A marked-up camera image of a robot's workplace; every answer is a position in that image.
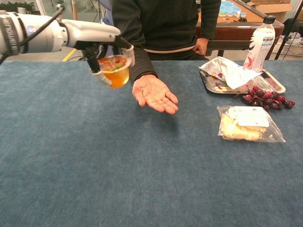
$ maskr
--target potted plant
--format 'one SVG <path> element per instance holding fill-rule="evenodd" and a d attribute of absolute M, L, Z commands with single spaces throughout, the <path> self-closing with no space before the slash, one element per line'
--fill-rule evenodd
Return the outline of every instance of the potted plant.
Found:
<path fill-rule="evenodd" d="M 31 3 L 8 2 L 8 4 L 4 4 L 4 3 L 0 4 L 0 10 L 5 10 L 7 12 L 18 12 L 18 7 L 25 8 L 28 14 L 33 14 L 35 12 L 35 4 L 33 2 Z"/>

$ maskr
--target red grapes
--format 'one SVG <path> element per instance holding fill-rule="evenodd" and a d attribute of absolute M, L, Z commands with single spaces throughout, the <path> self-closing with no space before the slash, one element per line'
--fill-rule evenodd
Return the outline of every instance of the red grapes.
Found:
<path fill-rule="evenodd" d="M 243 102 L 251 106 L 261 106 L 265 110 L 282 110 L 283 108 L 291 109 L 295 102 L 287 100 L 285 96 L 273 91 L 264 92 L 258 86 L 248 89 L 248 94 L 242 96 Z"/>

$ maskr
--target open palm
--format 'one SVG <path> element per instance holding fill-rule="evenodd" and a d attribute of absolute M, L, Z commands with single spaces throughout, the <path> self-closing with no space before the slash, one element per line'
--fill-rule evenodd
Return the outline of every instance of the open palm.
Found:
<path fill-rule="evenodd" d="M 159 111 L 174 114 L 178 107 L 177 97 L 154 75 L 145 75 L 137 79 L 133 85 L 133 96 L 141 107 L 146 104 Z"/>

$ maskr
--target snack wrapper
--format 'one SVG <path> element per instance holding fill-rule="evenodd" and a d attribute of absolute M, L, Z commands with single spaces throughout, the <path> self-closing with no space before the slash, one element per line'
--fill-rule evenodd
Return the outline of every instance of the snack wrapper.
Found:
<path fill-rule="evenodd" d="M 219 136 L 225 140 L 285 142 L 283 134 L 270 115 L 255 106 L 218 106 Z"/>
<path fill-rule="evenodd" d="M 253 70 L 246 69 L 243 66 L 223 57 L 216 57 L 199 67 L 199 69 L 223 82 L 226 82 L 231 89 L 239 88 L 247 84 L 251 79 L 262 74 L 261 72 L 258 73 Z"/>

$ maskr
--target white label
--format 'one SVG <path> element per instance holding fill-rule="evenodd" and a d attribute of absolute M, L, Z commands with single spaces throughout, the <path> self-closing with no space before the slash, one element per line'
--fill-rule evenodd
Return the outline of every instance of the white label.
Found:
<path fill-rule="evenodd" d="M 235 106 L 238 124 L 240 126 L 269 127 L 267 114 L 258 106 Z"/>

